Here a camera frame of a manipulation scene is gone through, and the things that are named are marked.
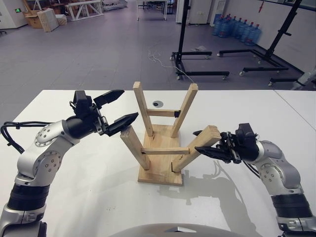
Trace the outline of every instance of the gray floor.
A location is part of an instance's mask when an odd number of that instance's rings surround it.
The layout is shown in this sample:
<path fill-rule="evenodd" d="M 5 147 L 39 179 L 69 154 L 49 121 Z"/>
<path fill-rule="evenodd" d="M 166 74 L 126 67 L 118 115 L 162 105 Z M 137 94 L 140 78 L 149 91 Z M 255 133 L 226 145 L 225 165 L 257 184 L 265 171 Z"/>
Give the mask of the gray floor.
<path fill-rule="evenodd" d="M 14 119 L 44 89 L 131 89 L 136 80 L 145 90 L 187 89 L 190 80 L 176 80 L 174 68 L 163 68 L 148 57 L 150 51 L 164 65 L 173 66 L 169 58 L 177 51 L 180 28 L 175 15 L 163 21 L 157 11 L 140 10 L 137 22 L 136 2 L 130 1 L 128 8 L 69 22 L 51 33 L 29 26 L 8 31 L 0 37 L 0 124 Z M 248 53 L 216 57 L 221 49 L 246 46 L 211 33 L 208 25 L 187 27 L 184 50 L 203 45 L 213 56 L 209 60 L 191 57 L 184 61 L 186 68 L 231 74 L 226 80 L 192 77 L 201 90 L 290 89 L 291 83 L 268 87 L 270 77 L 299 76 L 291 69 L 279 76 L 253 72 L 239 77 L 243 67 L 258 66 L 256 59 Z"/>

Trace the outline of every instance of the gray floor tile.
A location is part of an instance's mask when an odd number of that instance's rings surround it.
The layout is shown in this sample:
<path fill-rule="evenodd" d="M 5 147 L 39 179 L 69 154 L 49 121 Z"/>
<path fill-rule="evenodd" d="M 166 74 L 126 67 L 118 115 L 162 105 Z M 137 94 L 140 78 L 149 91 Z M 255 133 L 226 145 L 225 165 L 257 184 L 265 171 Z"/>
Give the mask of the gray floor tile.
<path fill-rule="evenodd" d="M 4 103 L 5 100 L 10 97 L 20 87 L 15 85 L 1 85 L 0 86 L 0 103 Z"/>
<path fill-rule="evenodd" d="M 152 83 L 142 81 L 143 90 L 170 90 L 171 86 L 169 83 Z"/>
<path fill-rule="evenodd" d="M 73 83 L 73 84 L 58 84 L 53 83 L 47 87 L 47 90 L 79 90 L 81 84 Z"/>
<path fill-rule="evenodd" d="M 110 90 L 110 83 L 101 83 L 101 84 L 82 84 L 79 89 L 80 90 Z"/>
<path fill-rule="evenodd" d="M 92 68 L 88 75 L 85 77 L 83 83 L 85 84 L 111 84 L 116 71 L 106 68 Z"/>

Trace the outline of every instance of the metal frame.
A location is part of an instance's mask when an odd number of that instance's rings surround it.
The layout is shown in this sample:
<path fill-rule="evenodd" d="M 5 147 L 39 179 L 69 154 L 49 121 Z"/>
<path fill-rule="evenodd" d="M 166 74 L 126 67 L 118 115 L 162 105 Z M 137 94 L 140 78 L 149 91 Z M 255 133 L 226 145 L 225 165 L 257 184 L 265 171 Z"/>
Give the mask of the metal frame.
<path fill-rule="evenodd" d="M 36 8 L 36 4 L 39 6 L 39 9 L 41 10 L 40 0 L 35 0 L 33 10 L 35 10 L 35 8 Z"/>
<path fill-rule="evenodd" d="M 97 4 L 97 9 L 94 8 L 94 6 L 92 6 L 91 4 L 96 3 Z M 74 15 L 72 6 L 80 6 L 77 15 Z M 88 11 L 88 6 L 95 12 L 97 13 L 97 15 L 92 15 L 90 16 L 89 11 Z M 104 15 L 102 13 L 102 8 L 101 8 L 101 0 L 92 0 L 92 1 L 81 1 L 81 2 L 74 2 L 74 3 L 69 3 L 68 5 L 66 5 L 66 7 L 68 8 L 70 15 L 71 15 L 71 21 L 79 21 L 79 20 L 83 20 L 83 19 L 87 19 L 87 18 L 92 18 L 92 17 L 96 17 L 96 16 L 102 16 Z M 82 11 L 82 9 L 85 9 L 85 12 L 87 14 L 86 17 L 80 17 L 80 13 Z"/>
<path fill-rule="evenodd" d="M 182 15 L 182 26 L 181 26 L 181 34 L 180 34 L 180 41 L 179 41 L 179 49 L 178 52 L 172 52 L 170 60 L 174 60 L 175 66 L 177 67 L 177 79 L 180 80 L 181 76 L 188 75 L 188 76 L 222 76 L 222 79 L 225 79 L 228 77 L 229 72 L 196 72 L 186 71 L 183 63 L 182 63 L 182 56 L 183 55 L 205 55 L 205 58 L 208 59 L 211 55 L 211 51 L 205 51 L 205 52 L 183 52 L 183 41 L 184 41 L 184 34 L 186 30 L 186 22 L 187 22 L 187 16 L 188 16 L 188 10 L 189 7 L 189 0 L 184 1 L 183 6 L 183 15 Z"/>
<path fill-rule="evenodd" d="M 294 17 L 297 14 L 296 10 L 298 9 L 301 1 L 302 0 L 295 1 L 295 3 L 292 6 L 287 18 L 285 19 L 285 21 L 283 23 L 281 29 L 278 30 L 277 36 L 275 37 L 274 41 L 272 42 L 270 48 L 268 50 L 266 50 L 265 54 L 255 50 L 255 49 L 240 49 L 240 50 L 221 50 L 218 52 L 217 56 L 222 57 L 223 54 L 226 54 L 226 53 L 251 52 L 254 54 L 254 57 L 259 57 L 260 59 L 268 62 L 269 64 L 271 64 L 273 66 L 273 67 L 243 68 L 242 71 L 239 73 L 240 76 L 243 76 L 244 73 L 247 73 L 247 72 L 265 72 L 265 71 L 277 71 L 277 72 L 279 72 L 279 71 L 288 70 L 288 67 L 285 67 L 284 65 L 275 61 L 271 57 L 273 56 L 273 52 L 275 51 L 275 48 L 276 48 L 278 42 L 280 41 L 281 37 L 283 36 L 283 34 L 285 34 L 287 36 L 292 35 L 292 34 L 288 33 L 287 30 L 288 30 L 289 26 L 291 25 Z"/>
<path fill-rule="evenodd" d="M 137 5 L 137 21 L 139 21 L 139 10 L 138 10 L 138 6 L 143 6 L 143 8 L 144 8 L 144 3 L 145 2 L 149 2 L 149 1 L 163 1 L 164 2 L 164 5 L 165 5 L 165 7 L 164 7 L 164 11 L 163 11 L 163 18 L 164 18 L 164 20 L 166 21 L 167 20 L 167 4 L 168 4 L 168 1 L 169 0 L 136 0 L 136 5 Z"/>

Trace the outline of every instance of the white table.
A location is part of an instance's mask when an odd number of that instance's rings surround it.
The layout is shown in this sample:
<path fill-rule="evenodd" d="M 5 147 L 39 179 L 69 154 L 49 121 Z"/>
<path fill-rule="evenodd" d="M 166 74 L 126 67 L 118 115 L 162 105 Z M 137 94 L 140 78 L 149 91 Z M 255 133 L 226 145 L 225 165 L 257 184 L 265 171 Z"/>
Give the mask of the white table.
<path fill-rule="evenodd" d="M 169 0 L 136 0 L 137 4 L 137 21 L 139 21 L 139 5 L 143 4 L 143 2 L 149 2 L 149 1 L 163 1 L 164 2 L 164 12 L 163 12 L 163 18 L 166 21 L 167 20 L 167 9 L 168 9 L 168 2 Z"/>
<path fill-rule="evenodd" d="M 92 98 L 104 91 L 86 91 Z M 181 106 L 185 91 L 145 91 L 147 104 L 164 102 L 163 109 Z M 16 121 L 57 121 L 73 114 L 68 101 L 73 91 L 42 91 Z M 300 93 L 291 93 L 303 102 Z M 315 113 L 315 107 L 309 108 Z M 132 91 L 105 105 L 109 122 L 138 111 Z M 152 117 L 152 123 L 172 124 L 173 118 Z M 302 186 L 316 213 L 316 132 L 280 96 L 265 91 L 199 91 L 183 123 L 181 143 L 208 124 L 235 131 L 249 122 L 260 140 L 276 143 L 301 173 Z M 139 117 L 133 127 L 142 140 Z M 26 148 L 37 128 L 13 129 L 12 137 Z M 16 175 L 18 153 L 0 138 L 0 205 L 9 199 Z M 242 165 L 224 164 L 214 177 L 213 159 L 198 157 L 184 170 L 184 186 L 138 183 L 138 163 L 120 140 L 92 134 L 66 153 L 47 198 L 44 221 L 48 237 L 106 237 L 124 229 L 152 223 L 192 223 L 231 230 L 247 237 L 280 234 L 275 210 L 261 181 Z"/>

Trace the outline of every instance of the black metal stand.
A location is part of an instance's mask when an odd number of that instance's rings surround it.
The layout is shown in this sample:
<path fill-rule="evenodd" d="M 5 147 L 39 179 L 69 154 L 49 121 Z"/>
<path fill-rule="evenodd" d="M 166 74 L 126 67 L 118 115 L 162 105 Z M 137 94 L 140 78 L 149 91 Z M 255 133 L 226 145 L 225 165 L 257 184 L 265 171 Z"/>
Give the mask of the black metal stand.
<path fill-rule="evenodd" d="M 182 26 L 181 26 L 181 34 L 180 34 L 180 41 L 179 41 L 179 49 L 178 52 L 172 52 L 171 60 L 174 60 L 175 65 L 177 67 L 177 79 L 181 79 L 181 76 L 188 75 L 188 76 L 222 76 L 223 79 L 225 79 L 229 72 L 188 72 L 185 70 L 184 65 L 182 63 L 182 56 L 183 55 L 206 55 L 206 59 L 208 59 L 212 52 L 206 51 L 206 52 L 182 52 L 183 49 L 183 40 L 184 40 L 184 34 L 186 30 L 186 21 L 187 21 L 187 15 L 189 7 L 189 0 L 184 1 L 183 6 L 183 16 L 182 16 Z"/>
<path fill-rule="evenodd" d="M 268 62 L 269 64 L 271 64 L 273 67 L 258 67 L 258 68 L 243 68 L 243 70 L 240 72 L 240 76 L 243 76 L 244 73 L 247 72 L 257 72 L 257 71 L 284 71 L 284 70 L 288 70 L 288 67 L 285 67 L 284 65 L 282 65 L 281 63 L 273 60 L 271 57 L 273 56 L 273 52 L 275 51 L 276 45 L 278 44 L 278 42 L 280 41 L 281 37 L 283 36 L 283 34 L 287 35 L 287 36 L 291 36 L 292 34 L 288 33 L 287 30 L 289 28 L 289 26 L 291 25 L 294 17 L 296 16 L 297 12 L 296 10 L 298 9 L 300 3 L 302 0 L 296 0 L 294 5 L 292 6 L 286 20 L 284 21 L 282 27 L 280 30 L 278 30 L 278 34 L 276 36 L 276 38 L 274 39 L 274 41 L 272 42 L 270 48 L 268 50 L 266 50 L 266 53 L 263 54 L 255 49 L 242 49 L 242 50 L 221 50 L 218 52 L 217 56 L 221 57 L 223 56 L 223 54 L 225 53 L 242 53 L 242 52 L 251 52 L 254 54 L 254 57 L 259 57 L 260 59 Z"/>

